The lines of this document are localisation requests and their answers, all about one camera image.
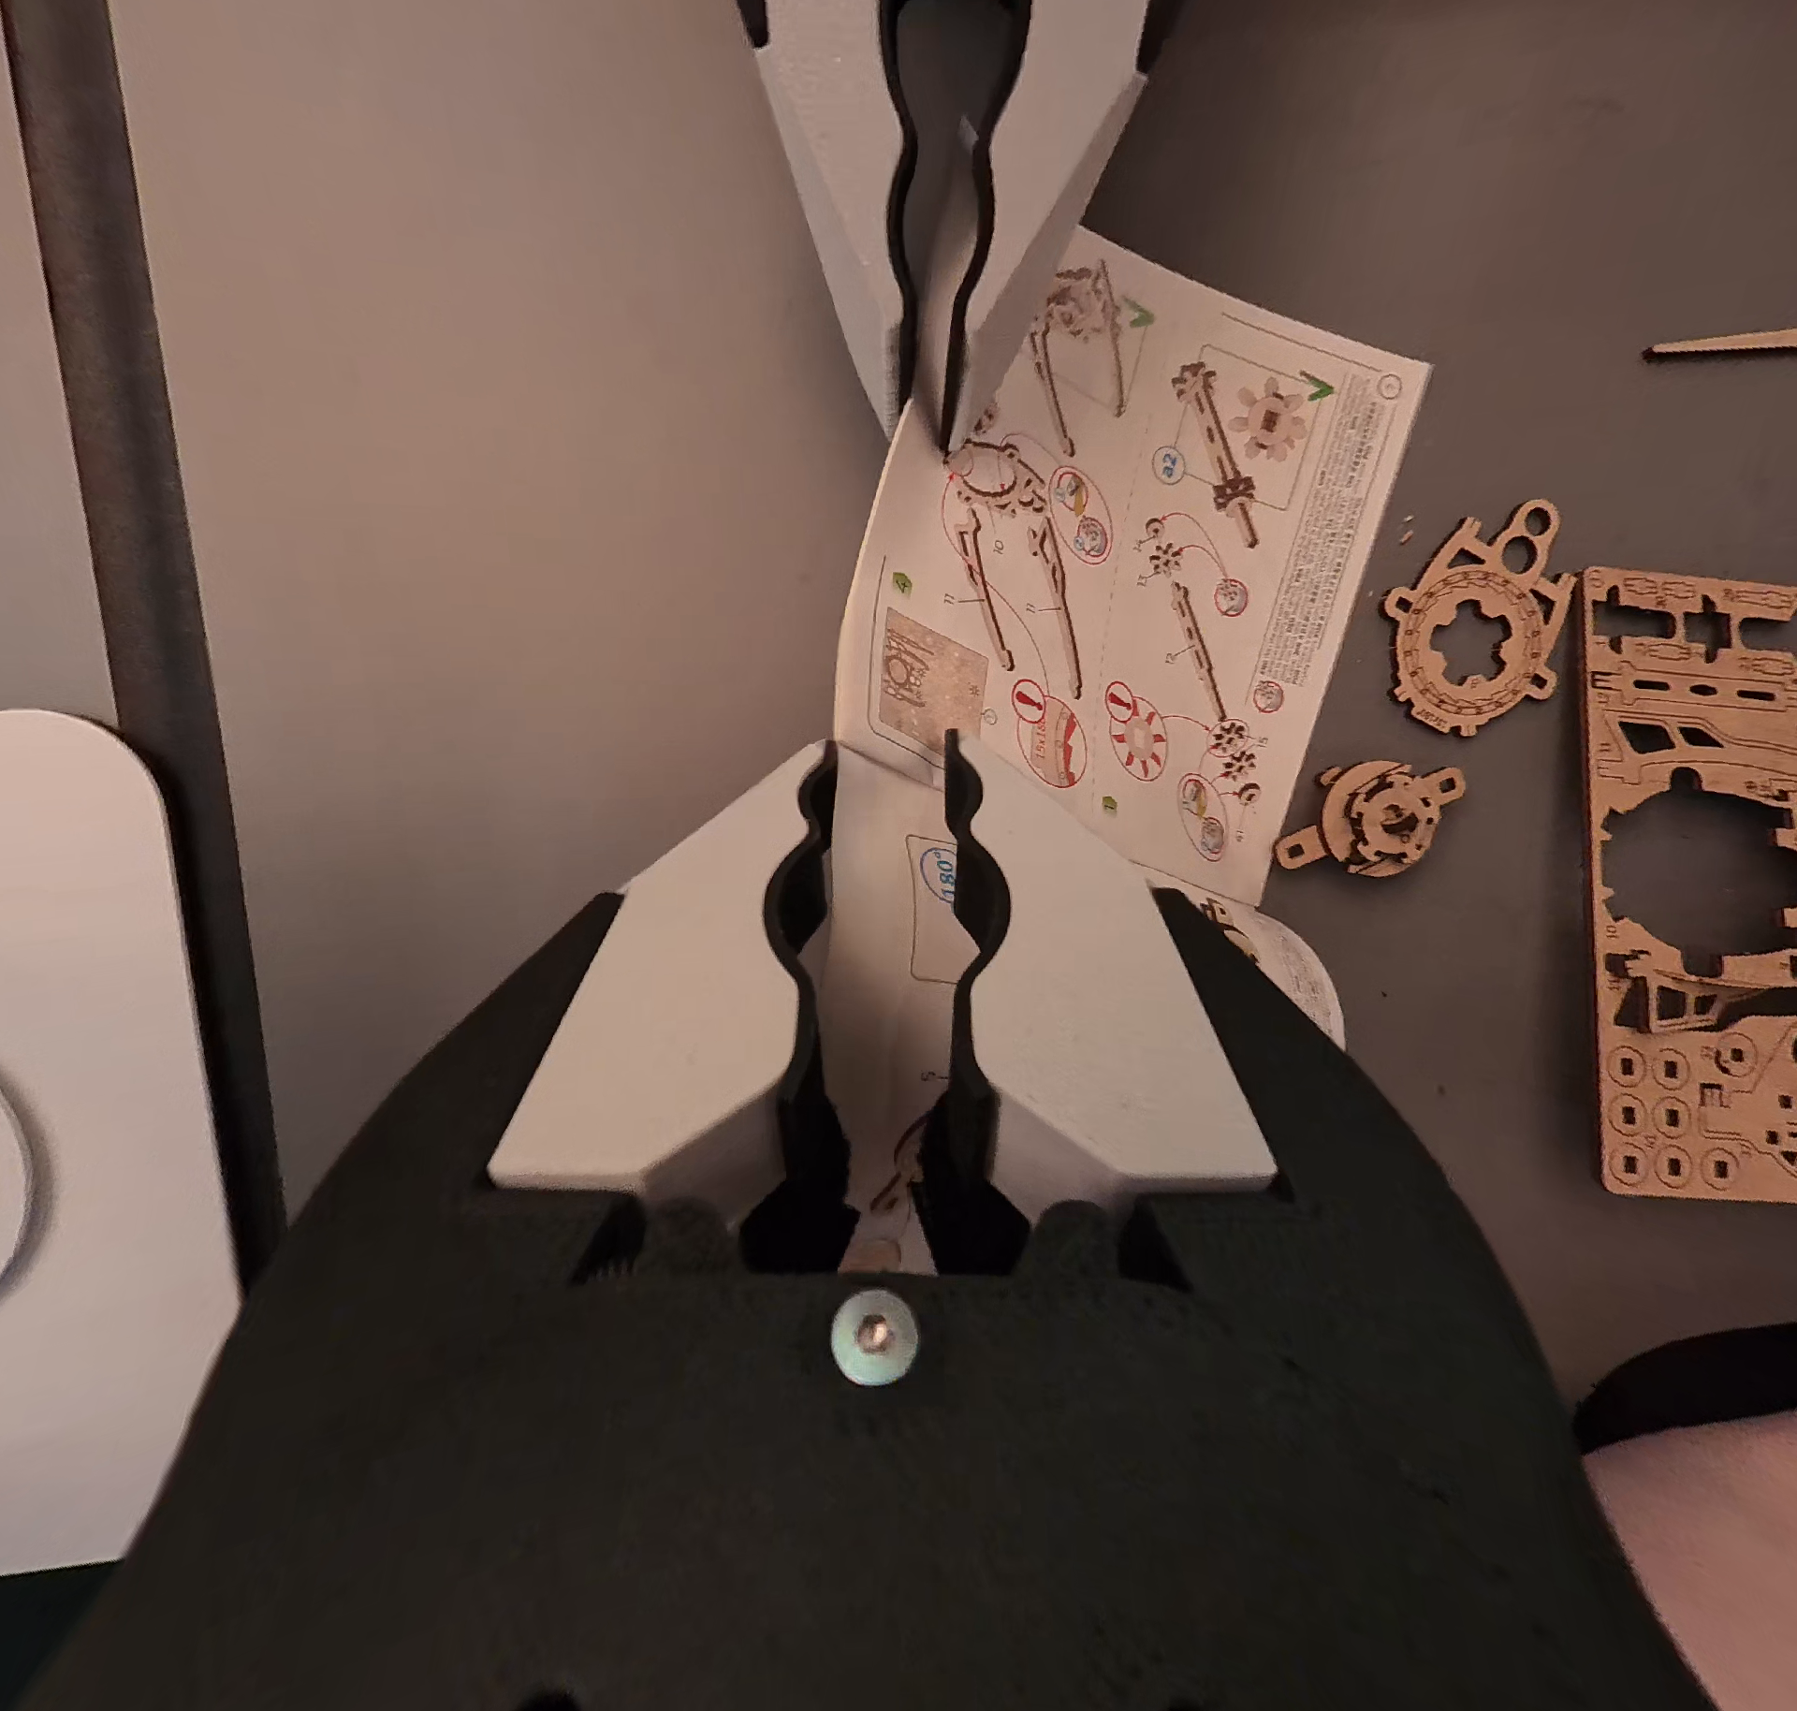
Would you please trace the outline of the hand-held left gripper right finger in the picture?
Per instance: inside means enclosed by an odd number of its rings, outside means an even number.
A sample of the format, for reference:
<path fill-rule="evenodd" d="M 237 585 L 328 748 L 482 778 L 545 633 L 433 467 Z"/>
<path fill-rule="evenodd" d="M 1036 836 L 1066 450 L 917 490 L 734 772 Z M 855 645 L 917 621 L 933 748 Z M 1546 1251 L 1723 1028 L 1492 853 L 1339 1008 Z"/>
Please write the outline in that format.
<path fill-rule="evenodd" d="M 917 1210 L 941 1277 L 1011 1277 L 1049 1204 L 1264 1188 L 1269 1141 L 1151 876 L 980 740 L 948 740 L 950 1080 Z"/>

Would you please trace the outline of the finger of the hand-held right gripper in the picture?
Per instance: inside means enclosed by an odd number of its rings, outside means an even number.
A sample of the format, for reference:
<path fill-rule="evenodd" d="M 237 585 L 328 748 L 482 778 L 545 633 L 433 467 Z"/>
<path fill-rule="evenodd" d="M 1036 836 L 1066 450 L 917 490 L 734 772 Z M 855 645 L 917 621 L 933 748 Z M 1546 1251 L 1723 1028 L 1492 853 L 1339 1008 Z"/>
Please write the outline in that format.
<path fill-rule="evenodd" d="M 753 65 L 821 244 L 847 351 L 894 437 L 917 377 L 903 196 L 917 121 L 897 87 L 903 0 L 763 0 Z"/>
<path fill-rule="evenodd" d="M 933 426 L 999 394 L 1143 89 L 1151 0 L 934 0 L 948 173 L 933 216 Z"/>

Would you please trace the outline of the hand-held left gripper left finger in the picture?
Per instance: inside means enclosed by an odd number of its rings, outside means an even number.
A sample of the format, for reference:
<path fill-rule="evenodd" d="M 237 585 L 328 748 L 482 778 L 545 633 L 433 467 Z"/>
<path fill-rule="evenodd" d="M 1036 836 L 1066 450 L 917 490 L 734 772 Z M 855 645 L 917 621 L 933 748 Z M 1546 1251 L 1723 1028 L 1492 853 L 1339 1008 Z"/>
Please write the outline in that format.
<path fill-rule="evenodd" d="M 491 1178 L 700 1202 L 750 1269 L 836 1277 L 855 1210 L 826 1097 L 836 743 L 808 743 L 622 890 Z"/>

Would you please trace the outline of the illustrated instruction booklet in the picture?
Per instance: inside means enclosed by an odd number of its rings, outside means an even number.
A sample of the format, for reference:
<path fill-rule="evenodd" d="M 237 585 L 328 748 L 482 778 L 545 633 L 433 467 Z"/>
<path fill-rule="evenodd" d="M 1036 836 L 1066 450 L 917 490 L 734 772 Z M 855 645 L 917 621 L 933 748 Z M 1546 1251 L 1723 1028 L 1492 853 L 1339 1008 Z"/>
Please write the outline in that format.
<path fill-rule="evenodd" d="M 933 1269 L 921 1138 L 971 960 L 948 732 L 1347 1041 L 1336 980 L 1261 900 L 1423 377 L 1082 227 L 971 437 L 897 426 L 836 673 L 821 1017 L 860 1210 L 840 1269 Z"/>

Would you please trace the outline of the wooden ring gear part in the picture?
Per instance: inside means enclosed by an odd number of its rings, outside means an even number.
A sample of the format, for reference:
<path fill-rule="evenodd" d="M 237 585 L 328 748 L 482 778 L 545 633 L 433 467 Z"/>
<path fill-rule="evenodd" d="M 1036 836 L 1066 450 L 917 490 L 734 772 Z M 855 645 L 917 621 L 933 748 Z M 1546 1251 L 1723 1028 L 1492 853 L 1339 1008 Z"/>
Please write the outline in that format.
<path fill-rule="evenodd" d="M 1460 520 L 1410 590 L 1391 585 L 1385 596 L 1385 612 L 1400 627 L 1391 701 L 1404 701 L 1410 720 L 1473 740 L 1523 701 L 1546 701 L 1559 693 L 1554 648 L 1574 599 L 1574 577 L 1546 573 L 1559 526 L 1561 515 L 1554 499 L 1513 506 L 1492 542 L 1476 537 L 1476 520 Z M 1460 608 L 1505 633 L 1482 673 L 1450 681 L 1435 638 Z"/>

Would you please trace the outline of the laser-cut wooden parts sheet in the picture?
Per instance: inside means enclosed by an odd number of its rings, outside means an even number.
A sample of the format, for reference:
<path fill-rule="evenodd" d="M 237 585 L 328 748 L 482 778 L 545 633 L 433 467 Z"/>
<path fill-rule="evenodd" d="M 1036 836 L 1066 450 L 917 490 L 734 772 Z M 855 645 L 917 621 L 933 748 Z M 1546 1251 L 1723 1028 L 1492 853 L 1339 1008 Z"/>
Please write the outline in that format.
<path fill-rule="evenodd" d="M 1771 815 L 1793 855 L 1797 662 L 1744 645 L 1793 585 L 1583 568 L 1583 876 L 1603 1186 L 1647 1202 L 1797 1202 L 1797 952 L 1699 956 L 1613 906 L 1604 845 L 1681 779 Z"/>

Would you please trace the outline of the white stand base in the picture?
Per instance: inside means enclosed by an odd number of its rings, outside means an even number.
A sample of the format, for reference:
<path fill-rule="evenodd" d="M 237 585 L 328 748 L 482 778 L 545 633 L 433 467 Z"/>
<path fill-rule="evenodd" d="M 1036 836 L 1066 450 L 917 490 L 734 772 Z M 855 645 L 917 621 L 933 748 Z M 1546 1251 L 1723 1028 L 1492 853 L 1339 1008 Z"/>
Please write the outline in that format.
<path fill-rule="evenodd" d="M 100 724 L 0 720 L 0 1567 L 114 1563 L 237 1311 L 171 818 Z"/>

